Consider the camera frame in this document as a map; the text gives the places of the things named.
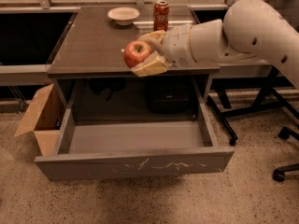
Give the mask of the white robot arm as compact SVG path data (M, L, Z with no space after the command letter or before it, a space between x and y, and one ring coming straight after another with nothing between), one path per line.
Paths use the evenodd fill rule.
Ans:
M262 0L234 3L222 20L184 24L142 35L156 50L132 69L139 77L203 63L264 60L299 88L299 33Z

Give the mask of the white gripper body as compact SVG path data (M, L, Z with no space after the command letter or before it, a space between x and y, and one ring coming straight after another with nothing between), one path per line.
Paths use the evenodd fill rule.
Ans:
M190 49L190 24L176 26L166 32L163 38L164 57L175 67L191 67L194 65Z

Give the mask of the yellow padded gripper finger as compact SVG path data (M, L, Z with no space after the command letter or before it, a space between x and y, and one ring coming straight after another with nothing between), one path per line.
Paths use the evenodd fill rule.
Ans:
M151 53L142 63L133 67L131 71L138 77L159 75L168 70L169 62L157 51Z
M157 50L163 50L163 39L166 35L166 31L158 30L151 33L144 34L138 39L148 43L149 45L155 47Z

